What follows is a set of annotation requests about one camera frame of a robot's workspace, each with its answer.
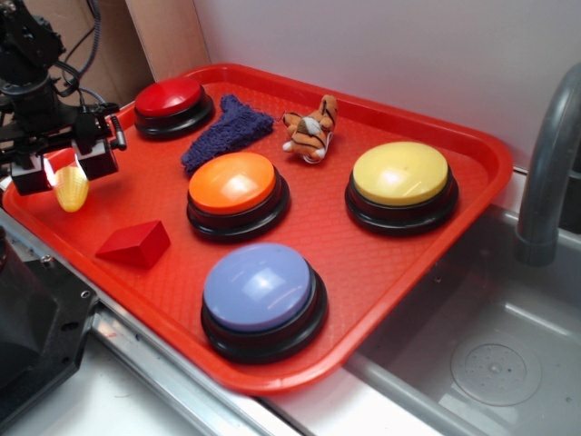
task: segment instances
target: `white wall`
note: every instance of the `white wall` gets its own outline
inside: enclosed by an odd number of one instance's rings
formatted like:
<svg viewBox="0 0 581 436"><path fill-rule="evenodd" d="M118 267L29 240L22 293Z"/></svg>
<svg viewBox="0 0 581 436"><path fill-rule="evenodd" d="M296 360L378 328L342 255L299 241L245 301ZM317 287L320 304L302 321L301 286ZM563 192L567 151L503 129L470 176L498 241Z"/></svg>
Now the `white wall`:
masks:
<svg viewBox="0 0 581 436"><path fill-rule="evenodd" d="M213 63L246 64L493 134L528 167L581 62L578 0L194 0Z"/></svg>

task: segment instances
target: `tray rim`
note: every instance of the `tray rim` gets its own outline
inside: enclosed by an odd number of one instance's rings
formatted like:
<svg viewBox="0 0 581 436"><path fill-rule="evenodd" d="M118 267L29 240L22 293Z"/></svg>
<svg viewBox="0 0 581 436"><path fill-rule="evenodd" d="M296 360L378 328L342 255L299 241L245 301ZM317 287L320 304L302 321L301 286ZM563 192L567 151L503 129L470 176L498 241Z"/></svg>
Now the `tray rim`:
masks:
<svg viewBox="0 0 581 436"><path fill-rule="evenodd" d="M372 111L376 114L383 114L383 116L389 118L390 120L400 120L406 125L407 128L409 128L409 123L413 122L415 125L422 127L420 130L424 132L424 135L428 135L429 131L437 129L438 132L442 134L440 140L441 143L435 144L433 140L431 140L431 142L434 145L439 145L443 148L448 148L446 147L447 143L445 140L447 137L452 136L455 140L461 136L463 138L463 142L468 141L468 144L472 144L472 146L477 146L478 144L487 145L487 149L481 150L481 154L483 154L483 158L487 161L487 165L482 166L487 172L489 183L480 193L477 200L469 204L462 212L462 214L455 218L454 225L450 225L440 233L438 238L433 243L433 245L438 246L438 249L428 250L428 252L431 253L424 253L422 256L420 256L419 259L410 265L410 267L392 284L392 286L389 287L390 290L400 289L400 291L384 292L381 298L376 301L374 306L369 309L363 317L361 317L360 321L357 322L353 328L351 328L327 354L322 356L307 370L286 374L279 378L264 378L248 373L241 375L240 372L237 372L235 369L230 367L229 363L227 362L223 362L221 368L215 368L215 361L213 359L208 361L207 356L203 355L198 356L200 363L198 363L198 361L193 362L194 364L200 366L204 371L208 372L218 382L236 391L241 391L250 395L275 394L278 392L292 391L311 384L339 368L355 351L355 349L365 339L365 337L381 322L381 320L385 316L389 315L390 310L392 310L393 307L395 307L395 305L405 297L415 282L419 280L419 278L426 272L431 264L433 264L447 250L447 248L449 248L449 246L451 246L457 240L457 238L459 238L459 236L464 231L466 231L466 229L486 210L496 195L500 193L500 191L502 191L504 186L508 183L513 172L512 156L502 142L490 134L485 134L483 132L464 127L459 124L442 121L423 114L416 114L410 111L398 109L396 107L380 104L377 102L372 102L370 100L362 99L356 96L334 92L314 84L306 84L294 79L267 73L239 64L207 65L201 68L193 69L184 73L183 75L195 76L202 84L209 83L204 82L204 79L208 80L209 77L212 77L212 82L220 82L222 80L223 82L237 83L236 81L250 80L249 82L245 82L243 86L258 90L265 94L273 93L265 92L264 89L258 85L258 83L261 83L262 85L264 83L277 84L281 87L284 87L287 92L290 92L290 94L285 94L283 96L284 99L296 101L300 104L318 105L320 96L322 94L333 94L338 99L340 104L341 116L348 117L353 121L357 121L365 125L370 124L365 122L363 115L364 113ZM132 122L132 112L133 103L130 103L123 108L119 116L122 124L126 125ZM421 138L418 137L421 135L416 136L410 135L407 132L396 132L398 134L411 137L411 139L421 141ZM7 204L9 205L6 210L9 213L10 202L13 201L13 197L15 195L18 195L18 193L15 193L15 188L13 186L9 186L5 193L5 203L7 200ZM39 229L43 228L43 224L35 220L31 214L25 217L25 219L21 221L21 224L37 236L43 233L44 236L41 239L43 239L47 245L55 249L55 251L65 259L72 259L79 255L78 252L66 241L61 239L55 233L50 232L50 229L45 227L47 232L39 232ZM71 264L78 268L78 265L76 265L74 262L71 262ZM94 263L88 262L88 264L83 265L83 268L79 269L85 275L88 275L86 272L97 273L100 276L100 280L98 281L97 285L102 289L106 289L108 286L112 286L113 288L119 287L117 279L106 274L102 274L101 268L99 268ZM118 303L127 309L127 301L119 301ZM139 307L132 306L131 310L128 309L128 311L131 312L133 316L140 320L143 319L143 316L147 313L148 310L150 311L153 309L153 305L148 304L148 302L141 301L141 304L143 307L141 305ZM167 341L172 347L178 349L178 351L179 349L184 348L183 345L186 342L192 341L191 336L186 334L184 331L185 328L181 325L164 323L162 328L158 327L157 329L152 330L154 330L157 334L160 334L160 336L162 336L165 341ZM201 345L198 343L193 346L194 349L200 347Z"/></svg>

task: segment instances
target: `orange button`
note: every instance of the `orange button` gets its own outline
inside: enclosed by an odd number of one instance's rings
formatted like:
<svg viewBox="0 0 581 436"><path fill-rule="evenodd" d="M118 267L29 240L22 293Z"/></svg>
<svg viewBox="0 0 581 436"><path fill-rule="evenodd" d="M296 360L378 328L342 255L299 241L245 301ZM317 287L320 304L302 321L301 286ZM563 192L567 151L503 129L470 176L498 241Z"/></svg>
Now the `orange button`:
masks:
<svg viewBox="0 0 581 436"><path fill-rule="evenodd" d="M250 210L274 189L271 161L255 153L230 153L202 165L190 179L190 197L203 212L228 215Z"/></svg>

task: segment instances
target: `tiger toy face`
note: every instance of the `tiger toy face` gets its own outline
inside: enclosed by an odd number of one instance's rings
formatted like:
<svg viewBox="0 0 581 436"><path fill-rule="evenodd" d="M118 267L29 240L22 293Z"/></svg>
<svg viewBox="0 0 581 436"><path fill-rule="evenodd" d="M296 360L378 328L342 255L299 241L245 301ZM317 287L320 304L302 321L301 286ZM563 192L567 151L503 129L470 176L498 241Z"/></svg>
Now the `tiger toy face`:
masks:
<svg viewBox="0 0 581 436"><path fill-rule="evenodd" d="M282 121L287 126L290 140L282 146L288 153L296 153L309 164L317 164L325 157L337 123L337 100L324 95L319 109L307 116L286 113Z"/></svg>

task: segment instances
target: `sink drain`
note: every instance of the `sink drain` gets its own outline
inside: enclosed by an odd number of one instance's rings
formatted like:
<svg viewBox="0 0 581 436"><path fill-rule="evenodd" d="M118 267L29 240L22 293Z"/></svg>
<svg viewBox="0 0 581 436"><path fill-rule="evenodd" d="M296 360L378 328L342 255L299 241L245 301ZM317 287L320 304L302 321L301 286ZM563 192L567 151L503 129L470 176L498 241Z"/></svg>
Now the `sink drain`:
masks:
<svg viewBox="0 0 581 436"><path fill-rule="evenodd" d="M530 398L541 381L536 355L501 333L463 341L451 362L454 380L469 397L493 406L511 406Z"/></svg>

